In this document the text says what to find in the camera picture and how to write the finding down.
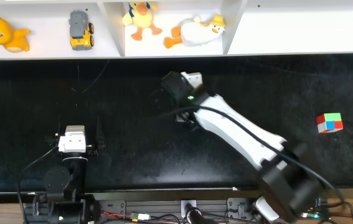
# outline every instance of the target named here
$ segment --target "blue square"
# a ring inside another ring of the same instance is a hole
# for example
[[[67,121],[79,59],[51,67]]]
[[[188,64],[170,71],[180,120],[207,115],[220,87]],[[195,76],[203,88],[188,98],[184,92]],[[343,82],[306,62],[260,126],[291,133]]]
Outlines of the blue square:
[[[333,121],[326,121],[327,130],[334,129],[334,122]]]

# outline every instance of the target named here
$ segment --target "black table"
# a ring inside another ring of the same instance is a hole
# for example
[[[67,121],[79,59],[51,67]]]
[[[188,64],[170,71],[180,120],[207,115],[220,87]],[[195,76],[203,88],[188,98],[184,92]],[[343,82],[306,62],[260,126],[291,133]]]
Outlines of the black table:
[[[353,187],[353,54],[222,58],[0,62],[0,192],[15,192],[20,170],[50,148],[66,125],[94,135],[99,116],[107,150],[91,158],[87,190],[255,189],[255,170],[212,133],[190,132],[159,94],[169,71],[201,72],[207,88],[260,127],[308,142],[321,172],[338,187]],[[316,117],[339,112],[344,130],[319,134]],[[22,181],[42,190],[60,158],[51,155]]]

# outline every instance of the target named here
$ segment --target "white duck plush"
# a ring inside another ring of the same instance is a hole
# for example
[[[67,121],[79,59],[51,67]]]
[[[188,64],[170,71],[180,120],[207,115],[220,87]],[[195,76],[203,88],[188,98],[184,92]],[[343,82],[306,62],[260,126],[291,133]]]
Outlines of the white duck plush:
[[[170,49],[181,43],[188,47],[208,44],[222,36],[225,28],[226,24],[221,15],[215,15],[208,24],[201,22],[200,17],[196,16],[193,20],[185,20],[180,26],[172,28],[173,38],[166,37],[164,45]]]

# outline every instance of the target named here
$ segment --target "rubik's cube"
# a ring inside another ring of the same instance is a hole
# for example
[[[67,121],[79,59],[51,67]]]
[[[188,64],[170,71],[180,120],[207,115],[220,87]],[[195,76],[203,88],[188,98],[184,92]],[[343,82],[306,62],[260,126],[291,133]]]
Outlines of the rubik's cube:
[[[331,133],[344,129],[340,113],[326,113],[318,116],[319,133]]]

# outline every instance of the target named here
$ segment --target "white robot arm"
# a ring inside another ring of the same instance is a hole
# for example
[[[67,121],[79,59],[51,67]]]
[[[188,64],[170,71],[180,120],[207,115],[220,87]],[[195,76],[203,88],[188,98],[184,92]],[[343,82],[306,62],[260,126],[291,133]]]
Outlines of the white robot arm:
[[[284,145],[288,145],[288,142],[284,138],[259,128],[233,110],[221,96],[210,96],[204,90],[200,73],[170,72],[162,79],[162,87],[181,106],[204,106],[221,111],[280,152],[297,159],[306,156],[306,146],[299,144],[286,150]],[[184,121],[198,123],[203,129],[220,136],[258,170],[259,186],[264,194],[253,204],[253,216],[257,222],[272,223],[278,218],[294,222],[322,190],[318,180],[278,158],[275,152],[221,114],[197,107],[194,111],[180,114],[180,117]]]

